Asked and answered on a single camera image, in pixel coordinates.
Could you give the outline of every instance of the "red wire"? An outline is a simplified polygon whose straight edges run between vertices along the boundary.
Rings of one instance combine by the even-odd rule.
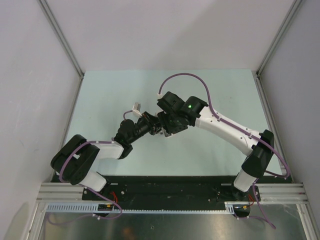
[[[113,195],[113,201],[115,201],[116,203],[118,203],[118,198],[117,195],[114,191],[111,192],[111,194]]]
[[[252,203],[250,203],[250,206],[252,206],[255,203],[255,200],[250,194],[248,195],[248,197],[249,197],[250,202],[252,202]]]

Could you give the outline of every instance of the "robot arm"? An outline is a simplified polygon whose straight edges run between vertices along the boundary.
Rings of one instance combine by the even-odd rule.
[[[157,105],[163,110],[157,116],[147,112],[140,114],[137,123],[130,119],[121,122],[112,142],[100,144],[91,142],[79,150],[72,157],[63,171],[62,178],[72,185],[81,184],[99,192],[107,181],[99,173],[90,171],[95,159],[123,159],[133,149],[132,143],[147,133],[151,135],[163,131],[165,136],[177,134],[184,131],[188,126],[198,127],[216,134],[227,142],[238,148],[246,159],[241,166],[241,170],[234,181],[234,187],[241,192],[247,192],[253,182],[263,176],[273,153],[262,143],[235,130],[226,123],[214,117],[208,104],[191,96],[184,102],[177,95],[167,92],[158,99]],[[220,118],[228,120],[241,129],[246,130],[254,136],[261,136],[261,139],[269,145],[274,145],[272,132],[265,130],[263,133],[248,129],[226,117],[217,113]],[[81,135],[75,135],[52,159],[51,167],[60,173],[66,159],[73,151],[87,140]]]

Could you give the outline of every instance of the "metal floor panel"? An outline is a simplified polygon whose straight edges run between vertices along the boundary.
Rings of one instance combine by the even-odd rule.
[[[263,206],[277,227],[273,230],[256,219],[236,220],[229,214],[124,214],[113,220],[85,217],[69,225],[45,222],[40,240],[305,240],[306,235],[295,205]],[[257,206],[251,215],[260,216]],[[79,213],[52,213],[61,223]]]

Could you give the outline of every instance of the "white wall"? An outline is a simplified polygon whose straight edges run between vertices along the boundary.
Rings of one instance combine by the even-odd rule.
[[[307,0],[266,67],[262,82],[294,178],[320,225],[320,1]]]
[[[257,70],[293,0],[48,0],[84,70]]]
[[[18,240],[50,175],[79,77],[36,0],[0,2],[0,56],[0,239]]]

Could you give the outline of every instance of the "black mounting plate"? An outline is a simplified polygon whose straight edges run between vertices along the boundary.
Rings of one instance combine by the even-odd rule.
[[[225,210],[225,202],[248,202],[233,196],[234,176],[106,176],[111,184],[100,194],[113,200],[111,192],[126,210],[150,211],[208,211]],[[249,190],[254,196],[259,189]],[[82,194],[84,201],[103,201],[89,190]]]

